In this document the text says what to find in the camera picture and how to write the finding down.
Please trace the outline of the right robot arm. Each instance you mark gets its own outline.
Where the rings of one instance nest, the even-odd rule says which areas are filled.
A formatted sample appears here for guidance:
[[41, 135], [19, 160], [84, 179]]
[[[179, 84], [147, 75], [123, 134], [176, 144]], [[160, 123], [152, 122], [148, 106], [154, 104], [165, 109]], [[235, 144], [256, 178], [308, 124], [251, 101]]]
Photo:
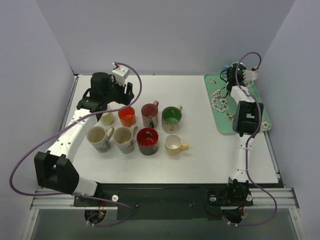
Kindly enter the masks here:
[[264, 105], [249, 93], [244, 80], [257, 79], [255, 71], [246, 70], [242, 63], [234, 62], [226, 70], [227, 93], [236, 103], [232, 130], [238, 144], [234, 166], [228, 179], [228, 189], [223, 192], [224, 201], [230, 205], [245, 202], [249, 195], [248, 166], [255, 135], [260, 131]]

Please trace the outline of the cream floral mug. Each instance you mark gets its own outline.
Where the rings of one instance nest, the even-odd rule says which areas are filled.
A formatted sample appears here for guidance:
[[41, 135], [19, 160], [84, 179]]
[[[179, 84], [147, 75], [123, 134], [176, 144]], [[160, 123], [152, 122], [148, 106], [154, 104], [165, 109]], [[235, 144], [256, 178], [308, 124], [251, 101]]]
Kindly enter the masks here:
[[87, 132], [86, 139], [98, 152], [106, 153], [111, 149], [110, 139], [114, 132], [113, 126], [109, 128], [94, 126]]

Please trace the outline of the beige floral mug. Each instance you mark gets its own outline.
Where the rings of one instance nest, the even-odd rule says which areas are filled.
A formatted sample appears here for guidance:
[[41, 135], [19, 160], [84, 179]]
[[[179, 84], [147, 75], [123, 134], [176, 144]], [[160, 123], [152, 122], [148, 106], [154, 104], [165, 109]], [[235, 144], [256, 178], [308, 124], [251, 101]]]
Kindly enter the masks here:
[[119, 127], [114, 131], [113, 139], [123, 154], [130, 154], [134, 150], [134, 136], [138, 127], [133, 124], [130, 127]]

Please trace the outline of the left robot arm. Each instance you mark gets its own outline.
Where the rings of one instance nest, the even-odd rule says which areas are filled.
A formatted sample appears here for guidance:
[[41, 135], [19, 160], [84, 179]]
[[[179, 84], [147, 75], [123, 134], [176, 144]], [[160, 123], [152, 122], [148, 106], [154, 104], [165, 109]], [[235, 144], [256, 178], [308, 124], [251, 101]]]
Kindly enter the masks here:
[[92, 74], [90, 88], [76, 105], [67, 130], [46, 152], [39, 151], [34, 157], [36, 179], [40, 187], [64, 194], [85, 195], [85, 200], [92, 206], [102, 202], [103, 193], [97, 190], [98, 183], [81, 177], [73, 160], [88, 131], [100, 120], [109, 103], [125, 106], [131, 103], [134, 94], [133, 84], [126, 82], [129, 74], [130, 70], [123, 65], [110, 74]]

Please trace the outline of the blue teal mug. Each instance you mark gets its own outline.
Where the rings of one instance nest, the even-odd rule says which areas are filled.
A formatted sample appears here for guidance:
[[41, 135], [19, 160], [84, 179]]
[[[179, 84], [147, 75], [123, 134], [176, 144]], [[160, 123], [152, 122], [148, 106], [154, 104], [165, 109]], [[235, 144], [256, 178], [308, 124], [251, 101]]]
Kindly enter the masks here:
[[222, 71], [219, 74], [219, 77], [222, 81], [224, 81], [225, 83], [227, 82], [227, 70], [231, 67], [231, 65], [225, 65], [222, 69]]

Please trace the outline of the pink patterned mug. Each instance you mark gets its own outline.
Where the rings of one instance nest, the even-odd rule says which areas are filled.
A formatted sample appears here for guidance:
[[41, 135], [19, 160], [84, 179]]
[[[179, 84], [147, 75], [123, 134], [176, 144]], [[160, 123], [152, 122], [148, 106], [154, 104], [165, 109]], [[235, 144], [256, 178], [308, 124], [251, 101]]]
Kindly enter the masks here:
[[142, 123], [144, 127], [148, 127], [150, 123], [153, 123], [156, 128], [159, 124], [159, 102], [155, 100], [153, 103], [147, 103], [141, 108]]

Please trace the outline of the orange mug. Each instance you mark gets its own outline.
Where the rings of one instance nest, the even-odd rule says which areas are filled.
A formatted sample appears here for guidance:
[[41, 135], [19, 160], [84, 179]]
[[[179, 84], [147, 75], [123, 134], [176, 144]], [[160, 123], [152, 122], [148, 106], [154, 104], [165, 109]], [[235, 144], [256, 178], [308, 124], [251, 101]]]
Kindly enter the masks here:
[[118, 117], [122, 126], [131, 127], [136, 124], [136, 115], [133, 107], [129, 106], [125, 109], [122, 109], [118, 112]]

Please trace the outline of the black mug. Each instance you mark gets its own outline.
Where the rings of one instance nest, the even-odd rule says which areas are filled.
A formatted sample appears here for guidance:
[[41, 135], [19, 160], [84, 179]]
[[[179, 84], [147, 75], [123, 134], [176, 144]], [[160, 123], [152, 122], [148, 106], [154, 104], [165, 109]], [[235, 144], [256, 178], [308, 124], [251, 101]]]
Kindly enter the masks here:
[[155, 130], [153, 122], [148, 127], [144, 127], [137, 133], [136, 140], [139, 151], [145, 156], [154, 155], [159, 149], [159, 134]]

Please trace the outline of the pale yellow mug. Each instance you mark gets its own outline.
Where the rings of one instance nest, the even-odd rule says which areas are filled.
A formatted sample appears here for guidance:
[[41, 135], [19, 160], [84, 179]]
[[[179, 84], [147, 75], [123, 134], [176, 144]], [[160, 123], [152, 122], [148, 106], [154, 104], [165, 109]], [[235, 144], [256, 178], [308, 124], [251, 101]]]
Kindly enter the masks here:
[[114, 122], [113, 112], [105, 112], [100, 118], [100, 122], [106, 126], [111, 125]]

